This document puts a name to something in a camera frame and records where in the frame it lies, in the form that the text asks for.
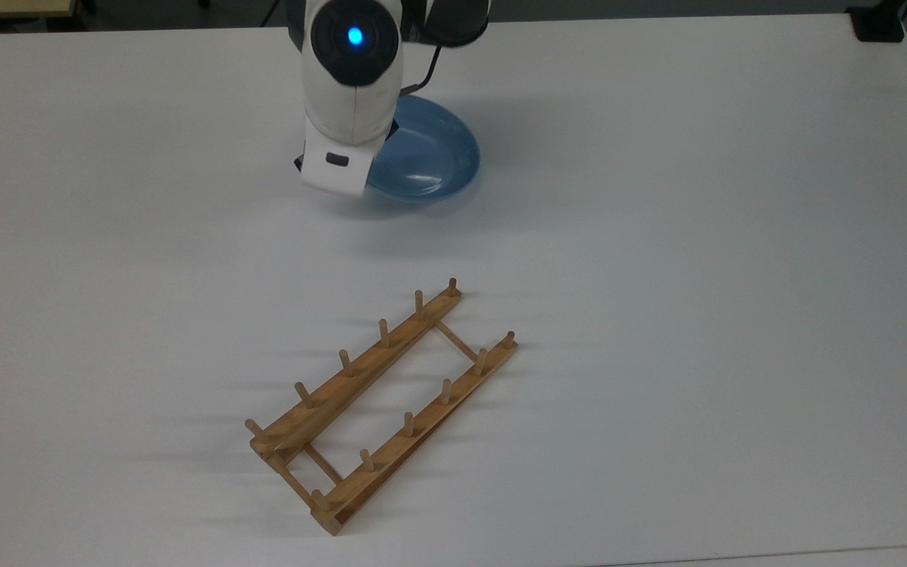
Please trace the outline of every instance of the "blue bowl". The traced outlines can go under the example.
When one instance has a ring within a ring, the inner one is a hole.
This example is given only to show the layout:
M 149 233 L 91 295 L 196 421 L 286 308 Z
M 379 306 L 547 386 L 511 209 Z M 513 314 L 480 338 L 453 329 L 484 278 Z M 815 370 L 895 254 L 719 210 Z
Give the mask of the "blue bowl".
M 478 173 L 481 152 L 468 126 L 435 102 L 400 97 L 398 130 L 370 168 L 367 187 L 402 203 L 425 205 L 461 193 Z

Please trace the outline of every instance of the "black object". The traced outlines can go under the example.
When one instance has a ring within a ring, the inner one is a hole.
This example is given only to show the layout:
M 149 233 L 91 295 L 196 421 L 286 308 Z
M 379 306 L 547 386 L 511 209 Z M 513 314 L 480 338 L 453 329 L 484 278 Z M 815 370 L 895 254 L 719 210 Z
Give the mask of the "black object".
M 436 46 L 436 51 L 432 51 L 432 62 L 429 62 L 429 71 L 425 74 L 425 79 L 417 85 L 408 85 L 407 87 L 401 87 L 401 92 L 398 93 L 398 96 L 410 95 L 414 92 L 422 90 L 422 87 L 425 87 L 429 84 L 429 79 L 432 79 L 432 72 L 436 70 L 436 60 L 439 59 L 439 50 L 442 50 L 442 46 Z
M 401 35 L 406 42 L 461 47 L 474 42 L 489 26 L 489 0 L 401 0 Z
M 273 3 L 271 3 L 271 8 L 268 8 L 268 13 L 265 14 L 264 19 L 261 21 L 261 25 L 258 26 L 259 28 L 263 28 L 265 25 L 268 24 L 268 20 L 271 19 L 271 15 L 273 15 L 275 13 L 275 8 L 278 7 L 278 2 L 280 2 L 280 0 L 275 0 Z
M 345 168 L 345 166 L 349 164 L 348 155 L 333 154 L 331 151 L 328 151 L 328 155 L 327 157 L 324 157 L 324 160 L 327 161 L 328 164 L 337 165 L 340 168 Z
M 882 0 L 872 8 L 852 7 L 846 13 L 853 19 L 856 39 L 867 43 L 900 43 L 905 38 L 898 12 L 907 0 Z
M 313 54 L 350 87 L 375 83 L 397 57 L 400 42 L 390 12 L 374 0 L 331 0 L 310 25 Z

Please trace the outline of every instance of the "black cable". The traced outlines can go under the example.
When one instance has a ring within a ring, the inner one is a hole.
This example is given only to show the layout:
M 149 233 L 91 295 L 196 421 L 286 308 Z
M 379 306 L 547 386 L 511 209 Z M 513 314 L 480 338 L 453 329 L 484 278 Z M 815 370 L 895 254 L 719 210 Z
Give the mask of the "black cable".
M 418 85 L 408 85 L 407 87 L 401 87 L 401 92 L 398 96 L 410 95 L 418 90 L 421 90 L 422 87 L 429 84 L 429 79 L 432 79 L 432 72 L 436 69 L 436 60 L 439 59 L 439 50 L 442 50 L 441 46 L 436 46 L 436 51 L 432 53 L 432 62 L 429 64 L 429 72 L 426 72 L 425 79 L 422 80 Z
M 265 14 L 265 19 L 263 19 L 261 21 L 261 25 L 258 26 L 259 28 L 263 28 L 268 23 L 268 20 L 271 19 L 271 15 L 273 15 L 275 13 L 275 8 L 278 7 L 278 3 L 280 3 L 280 0 L 275 0 L 273 2 L 273 4 L 271 5 L 271 8 L 268 9 L 268 13 Z

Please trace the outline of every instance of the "wooden peg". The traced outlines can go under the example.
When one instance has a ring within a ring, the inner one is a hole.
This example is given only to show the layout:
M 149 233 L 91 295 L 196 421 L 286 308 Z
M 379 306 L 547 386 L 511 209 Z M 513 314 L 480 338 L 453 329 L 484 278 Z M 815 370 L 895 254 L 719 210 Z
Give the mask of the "wooden peg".
M 422 320 L 422 290 L 415 290 L 415 321 Z
M 317 507 L 320 507 L 324 512 L 331 510 L 331 503 L 328 502 L 328 499 L 324 497 L 324 493 L 314 489 L 313 492 L 310 492 L 310 498 L 313 498 L 313 501 L 317 503 Z
M 306 387 L 303 383 L 296 383 L 296 394 L 299 394 L 299 398 L 302 399 L 303 408 L 308 410 L 313 409 L 313 398 L 310 398 L 310 392 L 306 391 Z
M 244 422 L 244 427 L 251 430 L 251 433 L 254 434 L 254 438 L 258 440 L 259 443 L 270 443 L 271 438 L 268 437 L 268 434 L 264 432 L 263 428 L 255 422 L 255 420 L 247 420 Z
M 439 392 L 439 403 L 440 405 L 447 405 L 450 403 L 450 385 L 453 384 L 450 382 L 450 378 L 444 378 L 443 380 L 443 389 Z
M 415 433 L 415 426 L 411 423 L 413 417 L 413 413 L 411 412 L 404 413 L 404 428 L 401 430 L 401 433 L 404 434 L 405 437 L 413 437 Z
M 363 466 L 366 467 L 366 470 L 373 473 L 373 459 L 370 458 L 370 452 L 366 449 L 360 449 L 359 456 L 363 459 Z
M 478 358 L 475 359 L 475 376 L 482 376 L 482 369 L 485 369 L 485 359 L 488 358 L 489 351 L 485 349 L 479 349 Z
M 342 348 L 342 350 L 338 351 L 338 356 L 342 359 L 342 370 L 345 370 L 345 376 L 356 376 L 352 370 L 352 361 L 349 360 L 349 351 Z
M 387 320 L 380 320 L 380 346 L 390 348 L 390 333 L 387 331 Z

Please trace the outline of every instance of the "white robot body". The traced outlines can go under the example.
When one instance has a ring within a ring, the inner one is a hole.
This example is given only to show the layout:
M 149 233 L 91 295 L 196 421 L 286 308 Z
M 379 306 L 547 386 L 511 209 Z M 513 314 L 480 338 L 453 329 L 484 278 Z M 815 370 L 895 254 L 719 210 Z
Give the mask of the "white robot body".
M 306 111 L 306 145 L 302 180 L 310 187 L 361 197 L 374 158 L 394 119 L 404 69 L 403 50 L 378 79 L 364 86 L 340 83 L 312 46 L 313 22 L 331 0 L 307 2 L 302 48 L 302 79 Z M 401 21 L 401 0 L 376 0 L 393 22 Z

